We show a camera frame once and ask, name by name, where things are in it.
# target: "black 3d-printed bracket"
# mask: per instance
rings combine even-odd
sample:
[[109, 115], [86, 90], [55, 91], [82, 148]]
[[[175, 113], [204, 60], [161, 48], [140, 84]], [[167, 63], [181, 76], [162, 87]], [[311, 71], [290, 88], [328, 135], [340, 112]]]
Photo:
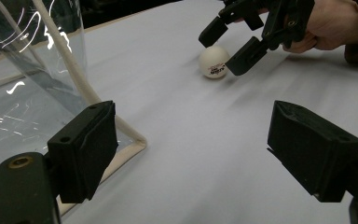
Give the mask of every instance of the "black 3d-printed bracket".
[[227, 25], [244, 20], [251, 30], [264, 25], [258, 16], [258, 10], [266, 8], [269, 12], [264, 26], [262, 40], [252, 37], [226, 66], [236, 76], [251, 69], [267, 50], [275, 50], [280, 44], [290, 48], [292, 41], [304, 38], [307, 23], [312, 12], [313, 0], [226, 0], [219, 15], [202, 31], [200, 43], [208, 48], [228, 29]]
[[268, 150], [318, 201], [358, 202], [358, 138], [308, 109], [276, 101]]
[[0, 223], [61, 223], [63, 203], [91, 199], [115, 157], [115, 105], [91, 105], [48, 141], [48, 154], [27, 152], [0, 164]]

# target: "white tabletop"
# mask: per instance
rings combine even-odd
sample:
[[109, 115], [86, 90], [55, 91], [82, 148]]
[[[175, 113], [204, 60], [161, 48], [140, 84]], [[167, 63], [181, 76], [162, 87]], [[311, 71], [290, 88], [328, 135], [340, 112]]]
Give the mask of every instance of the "white tabletop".
[[[148, 147], [63, 218], [66, 224], [349, 223], [351, 195], [319, 203], [266, 148], [275, 100], [358, 137], [358, 66], [343, 48], [269, 52], [241, 77], [204, 77], [200, 32], [221, 1], [185, 0], [87, 32], [89, 81]], [[252, 35], [230, 24], [233, 55]]]

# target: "human hand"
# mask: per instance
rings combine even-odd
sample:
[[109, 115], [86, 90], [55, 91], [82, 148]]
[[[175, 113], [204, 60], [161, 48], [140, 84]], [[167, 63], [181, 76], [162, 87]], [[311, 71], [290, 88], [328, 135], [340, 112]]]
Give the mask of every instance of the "human hand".
[[358, 44], [358, 6], [352, 0], [315, 0], [303, 40], [293, 42], [293, 53], [309, 49], [336, 49]]

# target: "mounting hole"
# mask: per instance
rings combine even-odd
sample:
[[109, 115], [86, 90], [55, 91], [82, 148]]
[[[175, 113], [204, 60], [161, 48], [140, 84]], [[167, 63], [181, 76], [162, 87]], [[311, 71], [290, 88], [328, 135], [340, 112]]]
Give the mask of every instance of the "mounting hole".
[[296, 22], [295, 21], [289, 21], [289, 22], [287, 22], [287, 25], [288, 26], [294, 26], [294, 25], [296, 25]]
[[71, 140], [70, 137], [62, 137], [62, 138], [60, 139], [60, 141], [61, 141], [62, 143], [69, 142], [70, 140]]
[[29, 165], [34, 159], [30, 156], [18, 157], [8, 164], [10, 169], [19, 169], [21, 167]]

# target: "white ball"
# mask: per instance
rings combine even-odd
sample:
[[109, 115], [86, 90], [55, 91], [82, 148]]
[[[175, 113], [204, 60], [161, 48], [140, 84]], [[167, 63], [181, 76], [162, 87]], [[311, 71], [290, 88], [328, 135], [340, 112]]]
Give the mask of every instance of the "white ball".
[[222, 77], [228, 71], [226, 68], [228, 59], [229, 55], [225, 49], [219, 46], [210, 46], [203, 50], [199, 57], [200, 70], [206, 77]]

